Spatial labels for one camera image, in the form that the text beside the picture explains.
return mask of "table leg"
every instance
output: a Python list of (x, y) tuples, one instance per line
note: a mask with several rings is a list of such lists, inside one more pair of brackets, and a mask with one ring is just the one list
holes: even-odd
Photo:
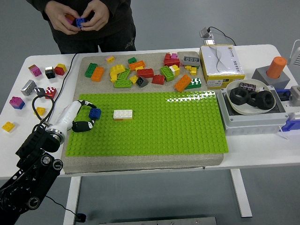
[[(66, 208), (76, 213), (77, 201), (79, 196), (81, 177), (72, 177), (69, 189), (69, 195), (67, 197)], [(73, 225), (75, 222), (75, 215), (70, 211), (66, 210), (64, 225)]]
[(240, 173), (240, 169), (231, 169), (230, 174), (233, 181), (236, 198), (238, 200), (241, 217), (242, 218), (252, 217), (252, 212), (250, 209), (250, 205), (245, 190), (243, 178)]

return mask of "hand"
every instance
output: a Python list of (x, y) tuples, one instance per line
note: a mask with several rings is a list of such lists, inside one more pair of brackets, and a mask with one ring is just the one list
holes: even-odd
[(70, 14), (77, 19), (80, 18), (79, 14), (69, 6), (65, 6), (56, 1), (50, 1), (46, 4), (45, 13), (49, 17), (54, 29), (60, 30), (68, 35), (77, 34), (80, 31), (80, 28), (72, 26), (65, 18), (66, 14)]
[(82, 27), (81, 30), (89, 31), (89, 30), (100, 30), (107, 24), (109, 19), (109, 10), (107, 6), (101, 2), (100, 0), (93, 0), (91, 1), (88, 6), (86, 7), (85, 11), (83, 12), (82, 18), (88, 17), (88, 15), (94, 11), (95, 15), (93, 18), (88, 22), (81, 23)]

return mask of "orange cylinder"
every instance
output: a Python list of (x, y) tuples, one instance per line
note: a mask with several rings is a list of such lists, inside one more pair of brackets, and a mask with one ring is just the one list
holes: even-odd
[(279, 78), (283, 68), (286, 66), (287, 60), (284, 57), (277, 56), (273, 59), (266, 74), (270, 78)]

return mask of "green baseplate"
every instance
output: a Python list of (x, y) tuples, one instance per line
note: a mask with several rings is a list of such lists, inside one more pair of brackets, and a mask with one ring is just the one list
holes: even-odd
[[(81, 94), (102, 111), (91, 131), (71, 132), (66, 156), (137, 156), (227, 153), (215, 92)], [(113, 111), (132, 109), (132, 120)], [(83, 106), (76, 121), (88, 121)]]

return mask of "gray floor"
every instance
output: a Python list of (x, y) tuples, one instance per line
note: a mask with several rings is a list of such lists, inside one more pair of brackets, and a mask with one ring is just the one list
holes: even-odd
[[(237, 45), (272, 44), (288, 58), (300, 38), (298, 0), (133, 0), (132, 9), (137, 50), (199, 47), (199, 30), (215, 26)], [(60, 52), (47, 22), (26, 1), (4, 0), (0, 13), (2, 110), (24, 60)], [(218, 32), (215, 37), (220, 44), (230, 43)], [(229, 171), (86, 177), (78, 212), (86, 213), (87, 224), (93, 225), (199, 216), (216, 217), (220, 225), (300, 224), (299, 168), (241, 171), (253, 218), (240, 218)], [(65, 204), (69, 183), (69, 178), (57, 179), (49, 196)], [(45, 199), (17, 224), (62, 224), (63, 216), (59, 206)]]

